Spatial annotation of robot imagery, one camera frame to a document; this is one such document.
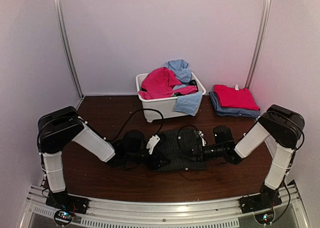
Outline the black striped shirt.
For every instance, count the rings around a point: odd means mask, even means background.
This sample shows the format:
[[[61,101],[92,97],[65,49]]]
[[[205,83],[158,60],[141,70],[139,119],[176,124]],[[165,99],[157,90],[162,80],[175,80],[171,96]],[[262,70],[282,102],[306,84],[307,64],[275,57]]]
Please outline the black striped shirt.
[[[202,147],[200,140],[196,138],[194,129],[167,130],[160,134],[165,134],[166,139],[161,145],[157,145],[154,152],[162,152],[170,159],[170,164],[156,172],[173,171],[205,171],[206,161],[197,161],[192,158],[192,149]]]

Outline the red t-shirt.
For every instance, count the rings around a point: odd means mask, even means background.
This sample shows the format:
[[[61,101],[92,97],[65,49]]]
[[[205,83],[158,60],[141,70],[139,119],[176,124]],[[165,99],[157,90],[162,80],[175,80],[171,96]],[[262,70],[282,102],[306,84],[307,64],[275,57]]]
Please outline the red t-shirt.
[[[213,91],[217,96],[220,106],[227,108],[240,108],[259,111],[251,92],[246,89],[236,89],[225,85],[214,85]]]

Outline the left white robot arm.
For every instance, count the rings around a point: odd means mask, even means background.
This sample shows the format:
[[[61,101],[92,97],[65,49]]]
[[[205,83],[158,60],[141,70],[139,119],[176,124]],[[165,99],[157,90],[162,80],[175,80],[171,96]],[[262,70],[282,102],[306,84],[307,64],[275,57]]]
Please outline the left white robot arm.
[[[160,130],[149,140],[139,130],[130,130],[125,132],[123,138],[116,135],[109,140],[84,120],[72,106],[40,117],[37,127],[37,148],[48,182],[47,201],[61,210],[67,210],[82,201],[68,194],[64,179],[62,154],[70,143],[80,145],[110,167],[134,162],[144,163],[149,169],[156,171],[171,162],[158,150],[166,139]]]

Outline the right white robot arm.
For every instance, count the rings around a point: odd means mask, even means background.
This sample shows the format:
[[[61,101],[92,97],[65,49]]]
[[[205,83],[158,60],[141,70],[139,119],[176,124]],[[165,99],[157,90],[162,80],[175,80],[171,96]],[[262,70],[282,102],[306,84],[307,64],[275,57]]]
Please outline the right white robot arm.
[[[266,209],[276,200],[295,155],[304,144],[305,124],[301,114],[273,104],[239,140],[233,138],[229,127],[220,125],[213,129],[213,145],[200,145],[187,152],[196,161],[223,157],[226,162],[238,165],[261,144],[266,144],[271,151],[272,163],[256,198],[258,207]]]

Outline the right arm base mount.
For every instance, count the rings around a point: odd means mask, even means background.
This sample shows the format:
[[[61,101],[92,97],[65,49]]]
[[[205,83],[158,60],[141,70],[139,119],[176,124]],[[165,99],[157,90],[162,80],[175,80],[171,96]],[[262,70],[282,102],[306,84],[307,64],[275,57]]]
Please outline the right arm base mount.
[[[279,194],[276,194],[274,198],[257,194],[257,195],[244,195],[239,199],[240,209],[243,214],[257,212],[261,210],[268,210],[274,206],[281,205],[282,200]]]

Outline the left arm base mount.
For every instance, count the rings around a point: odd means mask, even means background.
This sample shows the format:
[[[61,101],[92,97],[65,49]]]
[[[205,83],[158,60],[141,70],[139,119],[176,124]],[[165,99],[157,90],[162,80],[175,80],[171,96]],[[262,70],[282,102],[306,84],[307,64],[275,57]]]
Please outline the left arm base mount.
[[[65,210],[75,214],[85,215],[87,213],[89,200],[86,198],[69,196],[66,201],[62,202],[57,199],[54,200],[49,196],[46,199],[45,204],[58,210]]]

